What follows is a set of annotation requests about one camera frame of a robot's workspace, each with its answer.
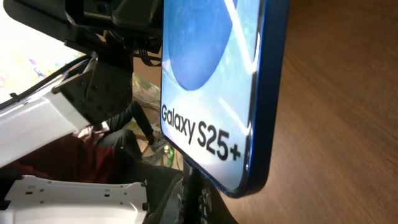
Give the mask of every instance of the black pants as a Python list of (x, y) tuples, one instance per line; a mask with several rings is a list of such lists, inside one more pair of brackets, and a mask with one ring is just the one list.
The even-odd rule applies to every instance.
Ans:
[(106, 121), (109, 132), (97, 142), (97, 146), (115, 147), (115, 150), (124, 150), (131, 157), (141, 160), (142, 154), (136, 135), (131, 130), (122, 129), (133, 117), (145, 136), (154, 132), (140, 104), (133, 101), (125, 111)]

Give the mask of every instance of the wooden surface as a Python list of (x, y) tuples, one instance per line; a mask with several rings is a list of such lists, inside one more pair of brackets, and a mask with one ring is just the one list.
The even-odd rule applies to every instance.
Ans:
[(290, 8), (269, 180), (240, 223), (398, 223), (398, 0)]

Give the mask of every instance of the phone screen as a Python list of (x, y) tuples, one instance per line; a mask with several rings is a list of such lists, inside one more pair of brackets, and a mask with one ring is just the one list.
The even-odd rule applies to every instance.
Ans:
[(261, 0), (165, 0), (160, 121), (184, 156), (239, 187), (250, 148)]

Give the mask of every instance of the plus sign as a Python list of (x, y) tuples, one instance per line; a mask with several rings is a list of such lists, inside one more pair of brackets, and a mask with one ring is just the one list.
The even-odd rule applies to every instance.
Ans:
[(231, 148), (230, 152), (234, 156), (234, 161), (236, 161), (237, 157), (241, 157), (241, 153), (238, 151), (238, 146), (235, 144), (233, 148)]

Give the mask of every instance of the black cable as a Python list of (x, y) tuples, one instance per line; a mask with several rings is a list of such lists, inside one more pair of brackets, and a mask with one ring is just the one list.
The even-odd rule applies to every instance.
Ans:
[(14, 103), (17, 103), (21, 100), (23, 100), (25, 97), (33, 94), (35, 91), (37, 91), (39, 88), (43, 87), (47, 83), (51, 82), (54, 78), (57, 78), (59, 75), (63, 74), (66, 72), (68, 69), (72, 68), (73, 66), (79, 64), (80, 62), (84, 60), (88, 60), (91, 58), (89, 55), (84, 55), (79, 58), (74, 59), (73, 61), (67, 63), (64, 65), (62, 68), (58, 69), (57, 71), (53, 72), (53, 74), (45, 77), (43, 80), (40, 82), (36, 83), (34, 86), (30, 87), (26, 91), (22, 92), (20, 95), (17, 95), (15, 93), (11, 93), (10, 96), (12, 97), (11, 99), (3, 102), (0, 104), (0, 110), (3, 110), (4, 108), (7, 108), (8, 106), (13, 105)]

